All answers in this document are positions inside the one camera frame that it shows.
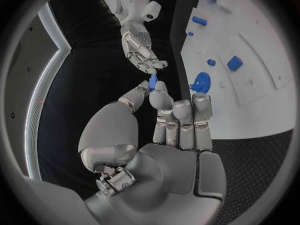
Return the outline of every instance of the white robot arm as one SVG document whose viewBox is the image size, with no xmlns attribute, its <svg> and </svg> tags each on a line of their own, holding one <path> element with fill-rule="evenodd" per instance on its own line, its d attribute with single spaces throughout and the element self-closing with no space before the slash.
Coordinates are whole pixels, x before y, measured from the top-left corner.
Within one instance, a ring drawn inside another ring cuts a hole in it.
<svg viewBox="0 0 300 225">
<path fill-rule="evenodd" d="M 104 0 L 121 25 L 122 46 L 126 58 L 139 70 L 156 74 L 168 66 L 152 51 L 151 37 L 144 22 L 156 19 L 161 6 L 150 0 Z"/>
</svg>

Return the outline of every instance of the blue cube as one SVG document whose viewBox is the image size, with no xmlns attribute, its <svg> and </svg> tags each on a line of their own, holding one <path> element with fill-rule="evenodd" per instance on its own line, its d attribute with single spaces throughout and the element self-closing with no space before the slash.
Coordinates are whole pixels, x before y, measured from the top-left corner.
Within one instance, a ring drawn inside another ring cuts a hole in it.
<svg viewBox="0 0 300 225">
<path fill-rule="evenodd" d="M 233 56 L 233 58 L 227 63 L 228 68 L 234 72 L 238 70 L 242 65 L 242 60 L 237 56 Z"/>
</svg>

